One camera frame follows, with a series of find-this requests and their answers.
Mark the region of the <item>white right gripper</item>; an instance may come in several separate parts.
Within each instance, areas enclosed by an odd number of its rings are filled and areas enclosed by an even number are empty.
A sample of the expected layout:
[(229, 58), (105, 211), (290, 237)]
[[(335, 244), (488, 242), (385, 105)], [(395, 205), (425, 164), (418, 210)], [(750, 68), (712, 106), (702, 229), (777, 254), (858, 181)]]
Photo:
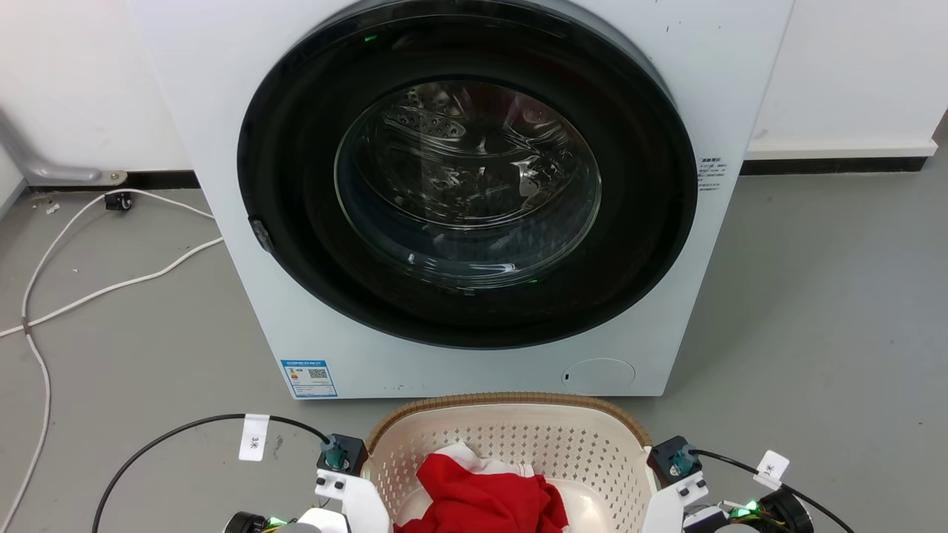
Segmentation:
[(685, 506), (698, 502), (708, 493), (702, 472), (661, 489), (651, 497), (642, 533), (684, 533)]

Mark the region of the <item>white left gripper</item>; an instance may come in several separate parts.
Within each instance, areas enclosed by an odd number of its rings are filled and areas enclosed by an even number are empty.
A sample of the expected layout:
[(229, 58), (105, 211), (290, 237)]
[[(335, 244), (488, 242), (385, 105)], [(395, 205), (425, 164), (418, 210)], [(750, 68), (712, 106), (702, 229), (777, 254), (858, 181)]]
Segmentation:
[(315, 494), (339, 500), (342, 512), (314, 509), (319, 533), (393, 533), (393, 522), (375, 486), (368, 480), (319, 469)]

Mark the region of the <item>beige perforated laundry basket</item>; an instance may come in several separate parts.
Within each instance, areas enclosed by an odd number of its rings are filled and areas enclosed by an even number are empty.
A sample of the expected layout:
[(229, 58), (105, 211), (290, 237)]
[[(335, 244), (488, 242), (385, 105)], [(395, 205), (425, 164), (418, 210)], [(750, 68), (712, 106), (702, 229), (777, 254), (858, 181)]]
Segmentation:
[(551, 392), (481, 392), (420, 399), (383, 419), (361, 470), (390, 519), (420, 518), (430, 504), (416, 473), (457, 442), (478, 457), (531, 466), (563, 498), (568, 533), (641, 533), (656, 483), (652, 439), (603, 399)]

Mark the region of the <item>blue energy label sticker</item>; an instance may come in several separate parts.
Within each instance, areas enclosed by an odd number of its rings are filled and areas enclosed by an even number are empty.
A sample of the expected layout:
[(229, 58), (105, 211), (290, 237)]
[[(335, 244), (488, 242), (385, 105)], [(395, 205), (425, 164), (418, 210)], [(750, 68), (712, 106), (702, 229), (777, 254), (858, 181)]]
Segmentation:
[(310, 400), (338, 397), (326, 361), (280, 360), (280, 364), (294, 398)]

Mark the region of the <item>round white filter cover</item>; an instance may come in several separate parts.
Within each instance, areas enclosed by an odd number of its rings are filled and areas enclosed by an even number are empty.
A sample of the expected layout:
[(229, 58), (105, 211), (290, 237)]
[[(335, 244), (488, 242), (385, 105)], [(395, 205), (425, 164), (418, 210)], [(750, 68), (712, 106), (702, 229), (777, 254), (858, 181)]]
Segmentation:
[(613, 358), (579, 361), (562, 375), (567, 390), (586, 397), (626, 397), (634, 379), (634, 368)]

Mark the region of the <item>white front-load washing machine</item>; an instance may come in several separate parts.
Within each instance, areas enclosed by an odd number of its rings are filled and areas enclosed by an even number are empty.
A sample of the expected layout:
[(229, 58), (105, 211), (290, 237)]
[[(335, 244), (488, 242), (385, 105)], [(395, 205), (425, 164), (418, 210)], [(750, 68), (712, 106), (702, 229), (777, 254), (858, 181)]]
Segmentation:
[(696, 166), (701, 158), (718, 156), (729, 168), (720, 191), (698, 191), (681, 255), (642, 300), (572, 337), (487, 350), (408, 341), (356, 323), (295, 281), (261, 246), (248, 220), (236, 156), (251, 98), (281, 54), (332, 14), (361, 1), (127, 0), (281, 373), (280, 360), (326, 361), (337, 398), (346, 399), (570, 392), (562, 383), (566, 369), (613, 358), (635, 370), (626, 397), (663, 394), (795, 0), (532, 0), (577, 13), (633, 44), (656, 70), (696, 142)]

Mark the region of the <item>black round washer door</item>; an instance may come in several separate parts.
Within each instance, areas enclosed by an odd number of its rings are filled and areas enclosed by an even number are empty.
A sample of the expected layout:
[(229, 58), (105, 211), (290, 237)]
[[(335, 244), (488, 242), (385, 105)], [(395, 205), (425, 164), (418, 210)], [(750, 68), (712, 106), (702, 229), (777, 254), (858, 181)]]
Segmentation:
[(532, 0), (362, 0), (281, 54), (241, 122), (248, 222), (379, 332), (457, 349), (575, 336), (670, 272), (696, 142), (629, 41)]

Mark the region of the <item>white text sticker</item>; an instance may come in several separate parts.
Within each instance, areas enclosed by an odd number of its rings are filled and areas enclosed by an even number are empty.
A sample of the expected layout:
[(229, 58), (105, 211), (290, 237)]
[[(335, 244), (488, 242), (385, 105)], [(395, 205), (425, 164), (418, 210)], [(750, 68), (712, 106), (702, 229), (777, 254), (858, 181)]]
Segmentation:
[(718, 156), (701, 158), (697, 166), (698, 191), (720, 191), (722, 183), (728, 175), (728, 168), (728, 163)]

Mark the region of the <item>black baseboard strip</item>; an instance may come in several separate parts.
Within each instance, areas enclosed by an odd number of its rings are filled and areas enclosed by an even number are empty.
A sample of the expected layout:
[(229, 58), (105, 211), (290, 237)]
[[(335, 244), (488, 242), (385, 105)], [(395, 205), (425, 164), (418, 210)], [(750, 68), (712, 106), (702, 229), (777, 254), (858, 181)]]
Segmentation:
[(52, 192), (91, 192), (112, 189), (131, 188), (142, 191), (199, 190), (201, 185), (193, 171), (155, 171), (125, 172), (116, 171), (118, 178), (112, 178), (111, 172), (93, 181), (61, 182), (47, 185), (27, 185), (34, 193)]
[(929, 156), (870, 156), (870, 158), (807, 158), (745, 161), (740, 176), (836, 175), (836, 173), (920, 172)]

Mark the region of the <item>grey drain pipe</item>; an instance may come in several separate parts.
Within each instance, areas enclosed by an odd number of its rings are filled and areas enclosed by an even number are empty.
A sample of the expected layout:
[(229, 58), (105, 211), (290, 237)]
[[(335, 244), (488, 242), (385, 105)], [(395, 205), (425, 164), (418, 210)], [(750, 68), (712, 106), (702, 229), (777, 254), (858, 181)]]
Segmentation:
[(19, 132), (3, 109), (0, 108), (0, 147), (10, 156), (30, 187), (114, 187), (124, 184), (129, 172), (101, 170), (56, 164), (44, 158)]

